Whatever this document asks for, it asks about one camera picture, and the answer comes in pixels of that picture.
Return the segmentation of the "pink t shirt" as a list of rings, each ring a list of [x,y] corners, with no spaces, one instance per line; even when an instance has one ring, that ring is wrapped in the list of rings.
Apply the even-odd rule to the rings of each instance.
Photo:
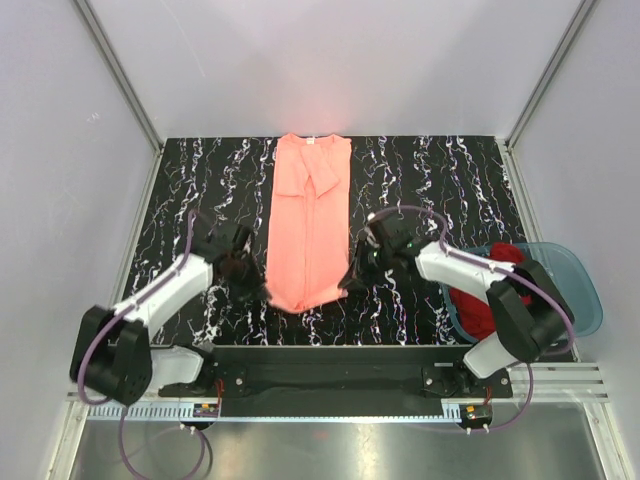
[[[352,144],[337,135],[277,141],[266,252],[273,307],[303,313],[344,296]]]

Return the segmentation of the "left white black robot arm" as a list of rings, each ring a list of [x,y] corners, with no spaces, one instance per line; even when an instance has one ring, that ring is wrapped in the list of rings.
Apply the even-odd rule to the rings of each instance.
[[[266,299],[249,236],[199,241],[131,297],[109,308],[87,310],[70,365],[80,400],[91,406],[108,401],[130,406],[165,387],[208,394],[216,372],[207,350],[192,345],[156,348],[152,340],[187,303],[217,282],[240,302]]]

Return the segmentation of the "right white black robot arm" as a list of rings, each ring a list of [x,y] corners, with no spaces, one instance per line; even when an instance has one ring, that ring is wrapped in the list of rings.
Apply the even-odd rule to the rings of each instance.
[[[491,310],[495,332],[468,350],[453,374],[455,387],[463,395],[480,394],[490,376],[503,368],[530,364],[546,353],[565,353],[575,341],[568,304],[545,268],[534,260],[519,264],[488,260],[408,235],[376,243],[362,236],[339,287],[369,289],[379,276],[401,267],[466,293]]]

